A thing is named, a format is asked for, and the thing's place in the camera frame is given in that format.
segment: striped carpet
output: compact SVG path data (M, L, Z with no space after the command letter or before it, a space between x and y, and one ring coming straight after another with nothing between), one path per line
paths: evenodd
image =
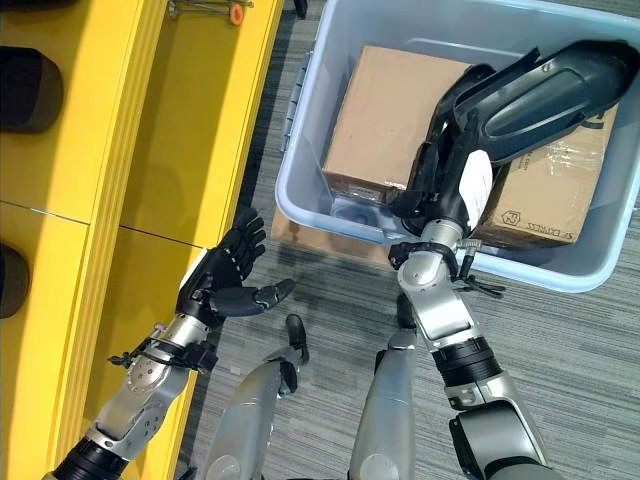
M295 19L289 2L283 14L243 186L241 202L259 209L267 229L282 119L323 5L309 3L306 20ZM638 0L564 3L640 16ZM234 387L285 344L283 321L295 312L307 326L312 359L298 392L278 405L264 475L345 478L375 353L394 331L395 275L269 240L251 283L284 277L298 281L293 298L260 317L225 325L220 362L196 387L182 462L202 466ZM499 281L508 286L506 299L471 294L468 301L530 406L553 466L566 479L639 479L640 215L634 213L613 276L593 292L565 295ZM416 478L461 479L447 428L453 412L426 349L418 353L414 401Z

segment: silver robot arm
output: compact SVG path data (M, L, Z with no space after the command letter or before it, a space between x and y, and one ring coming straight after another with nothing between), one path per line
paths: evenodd
M212 329L226 317L262 313L291 293L295 284L289 279L261 289L242 286L264 252L263 225L255 210L240 215L222 242L204 250L185 276L170 324L157 325L133 352L110 358L127 369L125 382L45 479L117 480L160 429L189 371L213 369Z
M351 480L415 478L416 331L442 375L451 407L460 412L449 428L467 477L562 479L548 467L533 418L453 283L459 276L454 252L460 244L465 244L461 229L454 222L439 220L424 229L420 242L424 250L406 256L399 249L391 250L392 264L399 267L398 282L408 299L404 309L410 311L403 312L399 302L400 329L387 349L378 353L351 457ZM469 281L487 292L497 291Z
M458 225L439 220L427 225L421 241L455 252L461 239ZM538 479L560 478L547 468L531 414L456 291L456 275L443 255L433 251L411 253L398 270L398 282L442 375L449 403L461 411L450 430L462 469L479 479L526 479L529 471Z

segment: bin handle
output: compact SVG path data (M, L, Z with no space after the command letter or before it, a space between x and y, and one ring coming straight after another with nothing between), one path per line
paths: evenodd
M289 139L291 138L291 129L293 128L293 119L296 117L296 110L298 109L298 100L300 99L300 93L302 92L302 85L304 85L304 79L307 76L307 67L309 67L309 61L311 60L311 53L307 54L300 62L300 69L296 76L296 82L291 88L291 94L289 94L289 106L287 107L287 114L284 117L284 126L282 128L282 144L280 146L281 152L286 152L289 146Z

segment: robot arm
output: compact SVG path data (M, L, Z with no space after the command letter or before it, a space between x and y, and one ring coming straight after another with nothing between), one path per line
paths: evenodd
M111 357L127 369L125 382L103 406L84 438L56 470L56 480L116 480L158 432L190 370L210 372L216 361L212 329L226 317L255 315L282 301L295 284L284 280L262 289L243 287L253 262L264 253L264 223L245 211L220 245L203 251L178 293L168 326L156 325L133 352Z
M468 275L478 245L465 237L484 209L492 180L488 156L473 151L476 123L472 116L470 128L460 134L446 158L447 181L428 200L425 210L435 218L427 216L420 242L394 245L389 258L412 305L417 329L442 375L449 403L461 412L451 421L450 430L465 474L482 480L524 480L533 471L531 478L559 478L547 468L533 418L459 293L474 289L502 295L500 287L483 285ZM475 172L472 178L469 172ZM480 185L465 185L469 180ZM486 191L486 195L476 194L472 201L465 198L465 188ZM455 257L459 247L471 247L460 270ZM464 286L456 288L460 280Z

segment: white label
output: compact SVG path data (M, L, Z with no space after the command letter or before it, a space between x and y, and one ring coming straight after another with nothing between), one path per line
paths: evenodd
M480 216L484 212L492 184L493 171L489 155L484 150L471 152L467 157L467 164L464 166L458 190L467 207L469 227L472 230L476 228Z

